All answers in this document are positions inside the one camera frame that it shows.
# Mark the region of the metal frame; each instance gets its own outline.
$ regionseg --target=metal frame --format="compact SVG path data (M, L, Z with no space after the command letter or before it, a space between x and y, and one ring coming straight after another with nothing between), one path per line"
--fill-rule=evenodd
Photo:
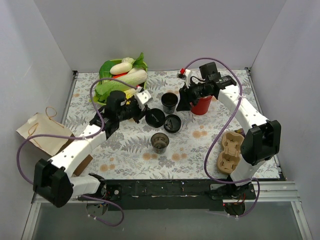
M246 67L245 70L247 71L247 75L248 75L248 78L249 78L249 81L250 81L250 84L251 84L251 87L253 90L255 100L257 102L258 109L262 113L261 106L258 101L257 94L256 94L256 91L254 88L254 84L253 84L253 81L250 76L250 68ZM66 117L67 117L67 113L69 110L73 91L75 89L77 77L78 77L78 72L75 71L74 75L73 75L73 80L72 80L72 84L70 87L70 91L68 94L66 106L65 106L65 109L63 112L63 117L61 120L62 123L64 123L66 121ZM280 164L279 164L277 156L274 156L274 160L275 160L278 168L280 169ZM294 215L295 215L299 230L301 232L302 238L306 239L306 240L311 240L312 239L311 232L309 230L304 212L302 210L302 206L301 206L301 202L300 202L301 199L300 199L300 195L296 189L295 182L294 181L268 181L268 180L264 181L264 180L261 180L261 181L259 181L259 183L260 183L260 197L258 199L258 202L291 202L292 209L294 211ZM252 184L254 186L254 190L257 192L257 190L258 190L257 183L252 182ZM230 200L230 199L223 200L224 203L229 203L232 201L233 200ZM246 199L246 202L253 202L253 201L254 200ZM99 203L98 201L85 201L85 202L86 203ZM28 216L28 219L27 219L27 222L26 222L21 239L30 240L32 238L42 203L48 203L48 201L39 195L35 195L33 198L33 201L32 201L32 206L31 206L29 216ZM74 199L71 199L68 203L69 204L77 204L77 203L81 204L81 203L83 203L83 201L80 201L80 200L74 198Z

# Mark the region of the red cup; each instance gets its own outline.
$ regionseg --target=red cup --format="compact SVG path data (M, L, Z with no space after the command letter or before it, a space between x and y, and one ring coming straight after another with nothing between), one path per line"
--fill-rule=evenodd
M191 108L191 112L195 115L204 115L208 112L212 96L200 98L198 104Z

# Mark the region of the table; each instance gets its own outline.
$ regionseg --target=table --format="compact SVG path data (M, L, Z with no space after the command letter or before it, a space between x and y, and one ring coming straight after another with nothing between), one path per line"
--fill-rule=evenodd
M221 75L230 75L220 70ZM243 94L258 109L251 83L245 70L234 70L243 86ZM199 70L194 75L201 77ZM179 95L183 81L177 77L177 71L148 71L146 88L153 100L150 108L162 108L161 96L166 92ZM72 99L66 115L65 125L78 136L95 115L89 101L91 84L99 79L99 73L79 73ZM214 97L208 113L202 116L191 112L175 112L182 120L179 132L170 134L163 127L152 128L143 119L140 124L133 120L120 123L120 128L93 152L93 160L83 171L82 176L96 173L105 179L206 179L204 159L212 141L231 116L231 112ZM234 119L227 131L240 129ZM153 152L150 138L162 132L168 135L170 144L162 155ZM227 176L218 172L216 164L222 146L216 144L208 160L208 172L216 178ZM254 175L260 179L279 178L278 169L273 159L262 165Z

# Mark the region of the cardboard cup holder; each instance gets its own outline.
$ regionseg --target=cardboard cup holder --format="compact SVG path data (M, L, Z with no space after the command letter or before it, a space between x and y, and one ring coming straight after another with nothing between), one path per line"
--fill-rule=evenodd
M222 136L223 151L216 161L219 172L229 175L236 169L240 161L240 147L244 139L241 134L234 131L226 132Z

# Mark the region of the gray floor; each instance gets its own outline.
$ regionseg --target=gray floor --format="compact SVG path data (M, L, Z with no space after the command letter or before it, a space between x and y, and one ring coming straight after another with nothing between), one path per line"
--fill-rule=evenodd
M102 218L116 222L120 212L106 212ZM290 202L259 202L249 215L239 220L205 210L127 210L118 227L89 218L84 203L63 208L43 203L33 239L299 240L302 237Z

